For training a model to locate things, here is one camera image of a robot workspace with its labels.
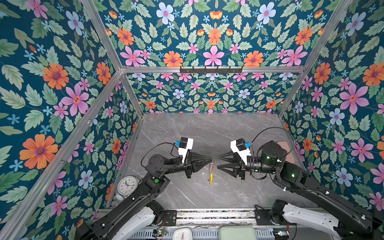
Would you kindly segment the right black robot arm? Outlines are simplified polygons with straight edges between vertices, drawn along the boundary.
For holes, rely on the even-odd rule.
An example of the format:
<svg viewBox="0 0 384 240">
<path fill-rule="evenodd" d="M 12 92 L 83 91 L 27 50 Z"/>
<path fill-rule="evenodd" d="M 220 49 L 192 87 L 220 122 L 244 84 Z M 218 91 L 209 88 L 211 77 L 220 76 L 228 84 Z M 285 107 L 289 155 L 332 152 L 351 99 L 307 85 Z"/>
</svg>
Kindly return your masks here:
<svg viewBox="0 0 384 240">
<path fill-rule="evenodd" d="M 327 233 L 340 240 L 381 240 L 382 214 L 366 210 L 331 191 L 299 166 L 286 161 L 288 152 L 269 141 L 256 155 L 252 144 L 239 139 L 231 142 L 231 151 L 220 155 L 226 161 L 217 168 L 242 180 L 246 173 L 272 176 L 273 183 L 285 192 L 297 194 L 325 210 L 324 213 L 299 208 L 283 200 L 275 200 L 267 218 L 274 224 L 299 224 Z"/>
</svg>

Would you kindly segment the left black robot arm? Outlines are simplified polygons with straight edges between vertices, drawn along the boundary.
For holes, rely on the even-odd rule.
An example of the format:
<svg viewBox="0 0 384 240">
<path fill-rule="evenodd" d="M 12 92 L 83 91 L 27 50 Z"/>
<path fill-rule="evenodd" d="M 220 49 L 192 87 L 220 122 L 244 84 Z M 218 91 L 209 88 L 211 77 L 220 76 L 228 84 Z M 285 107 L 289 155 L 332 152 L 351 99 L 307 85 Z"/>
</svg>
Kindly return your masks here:
<svg viewBox="0 0 384 240">
<path fill-rule="evenodd" d="M 164 215 L 164 208 L 155 201 L 170 183 L 168 174 L 185 172 L 187 178 L 213 161 L 212 158 L 187 151 L 182 158 L 166 158 L 160 154 L 150 157 L 145 167 L 147 174 L 138 187 L 104 217 L 91 225 L 82 224 L 76 229 L 75 240 L 113 240 L 130 238 L 140 229 L 158 224 Z"/>
</svg>

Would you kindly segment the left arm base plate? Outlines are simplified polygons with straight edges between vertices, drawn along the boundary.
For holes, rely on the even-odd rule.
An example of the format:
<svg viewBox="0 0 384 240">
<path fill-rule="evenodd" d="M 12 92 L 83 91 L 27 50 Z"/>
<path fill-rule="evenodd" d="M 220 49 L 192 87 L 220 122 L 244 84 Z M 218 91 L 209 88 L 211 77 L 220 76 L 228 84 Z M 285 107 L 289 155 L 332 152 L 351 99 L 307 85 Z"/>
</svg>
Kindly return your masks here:
<svg viewBox="0 0 384 240">
<path fill-rule="evenodd" d="M 157 215 L 154 220 L 155 226 L 175 226 L 177 222 L 178 211 L 177 210 L 164 210 Z"/>
</svg>

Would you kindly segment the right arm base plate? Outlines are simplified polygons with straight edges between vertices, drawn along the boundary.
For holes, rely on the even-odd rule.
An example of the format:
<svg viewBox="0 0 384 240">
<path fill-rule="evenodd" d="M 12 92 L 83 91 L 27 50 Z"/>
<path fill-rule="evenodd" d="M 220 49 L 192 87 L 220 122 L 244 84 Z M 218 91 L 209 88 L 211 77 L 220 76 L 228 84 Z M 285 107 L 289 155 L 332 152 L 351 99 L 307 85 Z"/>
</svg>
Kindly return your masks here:
<svg viewBox="0 0 384 240">
<path fill-rule="evenodd" d="M 258 226 L 295 226 L 287 222 L 283 217 L 277 214 L 270 214 L 270 211 L 265 209 L 255 208 L 255 220 Z"/>
</svg>

